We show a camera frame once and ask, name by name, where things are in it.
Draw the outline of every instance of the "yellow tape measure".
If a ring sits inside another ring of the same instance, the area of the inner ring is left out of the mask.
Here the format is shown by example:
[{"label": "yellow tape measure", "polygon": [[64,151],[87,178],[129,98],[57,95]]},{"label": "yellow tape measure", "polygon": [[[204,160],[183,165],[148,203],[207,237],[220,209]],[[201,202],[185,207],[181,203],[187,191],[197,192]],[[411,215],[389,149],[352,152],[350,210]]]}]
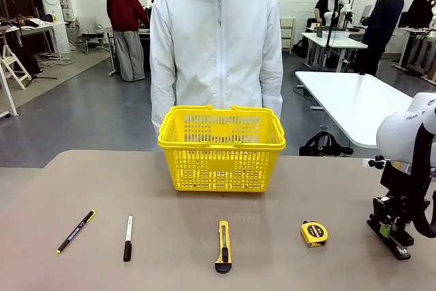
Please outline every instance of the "yellow tape measure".
[{"label": "yellow tape measure", "polygon": [[301,234],[309,247],[326,245],[328,240],[326,228],[315,221],[304,221],[301,226]]},{"label": "yellow tape measure", "polygon": [[232,248],[230,247],[229,223],[219,221],[219,257],[215,262],[218,273],[228,273],[232,268]]}]

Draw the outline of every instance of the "black marker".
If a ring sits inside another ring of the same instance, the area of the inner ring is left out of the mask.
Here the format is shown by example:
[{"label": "black marker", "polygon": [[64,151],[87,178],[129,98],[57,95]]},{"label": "black marker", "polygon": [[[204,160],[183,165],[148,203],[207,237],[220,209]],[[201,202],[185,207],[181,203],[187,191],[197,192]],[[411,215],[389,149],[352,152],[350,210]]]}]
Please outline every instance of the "black marker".
[{"label": "black marker", "polygon": [[125,262],[129,262],[131,258],[131,226],[133,223],[134,223],[134,217],[130,215],[129,219],[127,220],[127,233],[125,235],[125,243],[124,243],[123,260]]},{"label": "black marker", "polygon": [[88,213],[88,215],[86,215],[85,218],[82,219],[82,221],[79,223],[79,225],[77,225],[77,227],[74,229],[74,231],[71,232],[69,237],[67,237],[67,239],[61,244],[59,249],[56,250],[57,254],[60,254],[65,249],[65,247],[68,246],[68,244],[74,239],[74,237],[79,233],[79,231],[83,228],[83,226],[92,220],[94,215],[95,215],[95,211],[90,211]]}]

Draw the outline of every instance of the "person in dark uniform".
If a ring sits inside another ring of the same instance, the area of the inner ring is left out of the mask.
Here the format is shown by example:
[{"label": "person in dark uniform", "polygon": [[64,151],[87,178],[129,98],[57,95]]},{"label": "person in dark uniform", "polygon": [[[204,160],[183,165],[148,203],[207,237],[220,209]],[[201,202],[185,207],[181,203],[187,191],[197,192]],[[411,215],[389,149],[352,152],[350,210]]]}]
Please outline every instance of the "person in dark uniform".
[{"label": "person in dark uniform", "polygon": [[431,3],[434,0],[414,0],[411,3],[409,11],[407,12],[407,21],[409,27],[415,29],[428,28],[430,22],[433,18],[433,13],[431,12]]},{"label": "person in dark uniform", "polygon": [[329,12],[328,0],[319,0],[315,6],[315,18],[319,24],[326,25],[324,14]]},{"label": "person in dark uniform", "polygon": [[375,76],[404,8],[404,0],[377,0],[373,12],[362,21],[367,26],[362,43],[367,49],[357,52],[355,72]]}]

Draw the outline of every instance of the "yellow basket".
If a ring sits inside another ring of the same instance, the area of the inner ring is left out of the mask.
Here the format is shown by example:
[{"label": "yellow basket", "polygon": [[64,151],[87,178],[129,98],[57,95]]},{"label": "yellow basket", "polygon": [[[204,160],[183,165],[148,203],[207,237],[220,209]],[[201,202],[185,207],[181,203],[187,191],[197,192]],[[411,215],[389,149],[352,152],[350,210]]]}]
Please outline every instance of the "yellow basket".
[{"label": "yellow basket", "polygon": [[286,147],[280,120],[265,108],[175,106],[159,132],[179,191],[265,192]]}]

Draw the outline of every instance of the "jacket zipper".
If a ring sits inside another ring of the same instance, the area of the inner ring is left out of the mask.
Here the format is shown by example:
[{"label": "jacket zipper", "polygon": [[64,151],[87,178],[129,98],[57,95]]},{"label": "jacket zipper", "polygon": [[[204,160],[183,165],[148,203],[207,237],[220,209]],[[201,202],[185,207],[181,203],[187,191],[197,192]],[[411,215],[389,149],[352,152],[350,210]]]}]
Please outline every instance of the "jacket zipper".
[{"label": "jacket zipper", "polygon": [[221,0],[218,0],[218,74],[219,74],[219,107],[224,108],[225,90],[224,90],[224,69],[223,69],[223,31],[222,31]]}]

